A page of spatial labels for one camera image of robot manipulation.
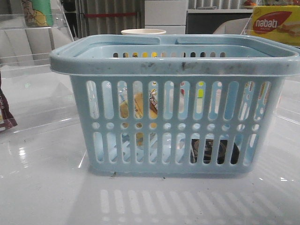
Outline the packaged bread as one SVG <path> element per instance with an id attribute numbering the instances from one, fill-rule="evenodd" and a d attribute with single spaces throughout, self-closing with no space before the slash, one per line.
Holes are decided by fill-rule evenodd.
<path id="1" fill-rule="evenodd" d="M 156 89 L 149 91 L 149 117 L 155 119 L 158 116 L 158 92 Z M 120 116 L 121 118 L 127 118 L 129 114 L 128 110 L 128 95 L 127 88 L 119 90 L 119 104 L 120 104 Z M 144 116 L 143 109 L 143 93 L 137 92 L 134 94 L 134 105 L 135 105 L 135 117 L 141 119 Z M 141 147 L 143 145 L 143 133 L 138 132 L 136 135 L 136 145 Z"/>

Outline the light blue plastic basket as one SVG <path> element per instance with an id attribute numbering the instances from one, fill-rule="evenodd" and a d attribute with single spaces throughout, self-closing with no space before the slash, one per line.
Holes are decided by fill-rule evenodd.
<path id="1" fill-rule="evenodd" d="M 284 79 L 300 73 L 300 51 L 244 35 L 94 35 L 53 50 L 50 68 L 70 77 L 95 170 L 241 174 L 252 170 L 263 148 Z M 203 98 L 197 98 L 199 82 Z M 125 87 L 129 114 L 121 118 Z M 155 119 L 151 89 L 157 90 Z"/>

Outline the white refrigerator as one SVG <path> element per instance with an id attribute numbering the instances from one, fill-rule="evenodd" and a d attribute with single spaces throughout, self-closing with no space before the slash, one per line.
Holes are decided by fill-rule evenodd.
<path id="1" fill-rule="evenodd" d="M 146 0 L 145 28 L 165 30 L 167 34 L 185 34 L 187 10 L 187 0 Z"/>

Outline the red belt stanchion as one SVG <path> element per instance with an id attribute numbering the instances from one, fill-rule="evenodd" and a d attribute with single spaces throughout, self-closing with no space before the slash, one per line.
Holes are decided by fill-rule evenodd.
<path id="1" fill-rule="evenodd" d="M 137 12 L 130 13 L 114 13 L 114 14 L 84 14 L 86 18 L 106 18 L 106 17 L 127 17 L 136 16 Z"/>

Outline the beige sofa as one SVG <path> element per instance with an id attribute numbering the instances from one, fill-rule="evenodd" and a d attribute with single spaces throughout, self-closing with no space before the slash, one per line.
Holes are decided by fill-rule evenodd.
<path id="1" fill-rule="evenodd" d="M 213 34 L 243 34 L 250 18 L 229 20 L 222 23 Z"/>

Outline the person in dark pants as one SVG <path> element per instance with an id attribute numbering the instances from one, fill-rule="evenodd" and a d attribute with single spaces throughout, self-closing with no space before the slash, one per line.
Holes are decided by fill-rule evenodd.
<path id="1" fill-rule="evenodd" d="M 61 0 L 64 13 L 73 38 L 78 37 L 76 7 L 74 0 Z"/>

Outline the left clear acrylic shelf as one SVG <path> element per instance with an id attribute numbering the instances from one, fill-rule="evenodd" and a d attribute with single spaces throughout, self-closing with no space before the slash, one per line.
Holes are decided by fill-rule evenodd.
<path id="1" fill-rule="evenodd" d="M 11 78 L 50 72 L 49 53 L 74 39 L 63 13 L 50 27 L 29 27 L 23 15 L 0 16 L 0 75 Z"/>

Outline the dark brown snack packet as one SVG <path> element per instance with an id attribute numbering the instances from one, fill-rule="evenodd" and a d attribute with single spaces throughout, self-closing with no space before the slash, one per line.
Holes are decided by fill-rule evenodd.
<path id="1" fill-rule="evenodd" d="M 0 90 L 0 131 L 10 129 L 17 126 L 14 116 L 9 111 L 8 101 Z"/>

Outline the plate of fruit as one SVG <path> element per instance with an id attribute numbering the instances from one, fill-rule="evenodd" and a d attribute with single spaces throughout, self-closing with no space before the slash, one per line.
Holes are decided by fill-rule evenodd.
<path id="1" fill-rule="evenodd" d="M 246 0 L 246 1 L 244 1 L 243 5 L 245 7 L 250 7 L 250 6 L 253 7 L 253 6 L 256 6 L 256 3 L 253 0 Z"/>

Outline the green yellow snack bag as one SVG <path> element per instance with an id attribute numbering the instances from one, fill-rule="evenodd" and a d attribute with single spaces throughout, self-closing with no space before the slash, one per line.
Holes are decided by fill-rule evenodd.
<path id="1" fill-rule="evenodd" d="M 28 27 L 52 27 L 50 0 L 22 0 L 22 11 Z"/>

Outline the yellow nabati wafer box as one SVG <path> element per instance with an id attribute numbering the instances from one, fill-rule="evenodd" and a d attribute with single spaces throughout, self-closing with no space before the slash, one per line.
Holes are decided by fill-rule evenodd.
<path id="1" fill-rule="evenodd" d="M 253 9 L 247 32 L 252 36 L 300 46 L 300 7 L 257 6 Z"/>

